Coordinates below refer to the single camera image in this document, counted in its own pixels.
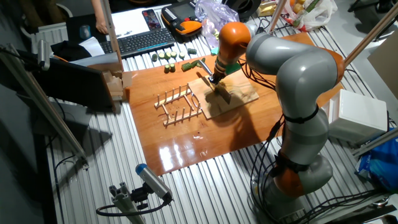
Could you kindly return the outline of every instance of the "blue cap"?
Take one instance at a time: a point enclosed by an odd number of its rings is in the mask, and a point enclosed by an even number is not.
[[[136,173],[139,175],[147,166],[147,164],[138,164],[136,166]]]

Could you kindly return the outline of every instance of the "keyboard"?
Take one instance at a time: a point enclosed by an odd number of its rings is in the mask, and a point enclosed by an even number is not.
[[[174,42],[174,38],[167,28],[151,30],[118,39],[122,58],[171,47],[174,45]],[[110,41],[102,42],[100,45],[106,54],[113,52]]]

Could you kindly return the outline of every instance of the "person's hand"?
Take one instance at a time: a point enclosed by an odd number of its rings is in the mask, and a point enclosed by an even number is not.
[[[97,23],[95,24],[97,30],[102,34],[108,34],[108,29],[106,28],[105,19],[97,19]]]

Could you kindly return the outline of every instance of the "plastic bag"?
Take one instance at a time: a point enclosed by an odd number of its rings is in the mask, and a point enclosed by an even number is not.
[[[337,11],[337,5],[334,0],[319,0],[315,7],[310,12],[307,12],[308,8],[311,7],[311,3],[316,1],[306,0],[302,5],[304,10],[301,10],[298,14],[293,11],[293,7],[298,3],[295,1],[295,4],[291,6],[290,1],[287,1],[284,13],[288,13],[289,16],[285,17],[285,20],[292,24],[293,27],[304,32],[327,25],[331,15]]]
[[[356,174],[398,193],[398,138],[375,147],[361,157]]]
[[[195,15],[202,24],[201,34],[212,47],[218,46],[218,32],[225,24],[239,21],[237,12],[214,0],[199,0]]]

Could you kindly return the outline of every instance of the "wooden table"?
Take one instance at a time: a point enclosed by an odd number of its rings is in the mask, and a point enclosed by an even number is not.
[[[287,36],[284,39],[313,45],[306,33]],[[206,56],[206,64],[211,70],[214,69],[215,59],[215,56]],[[193,60],[177,62],[174,73],[165,74],[164,67],[139,70],[132,78],[132,86],[127,89],[147,165],[157,175],[265,141],[269,131],[282,115],[276,92],[250,80],[259,95],[258,100],[210,120],[206,120],[204,115],[200,114],[165,127],[164,110],[162,107],[154,107],[157,95],[164,97],[165,91],[178,89],[179,85],[184,86],[187,82],[205,76],[205,71],[198,67],[187,72],[181,71],[183,63]],[[264,78],[275,81],[274,75],[264,75]],[[325,104],[340,89],[342,86],[339,84],[322,94],[318,99],[318,105]],[[188,108],[183,98],[169,103],[167,110],[170,113],[176,110],[181,113],[182,107]]]

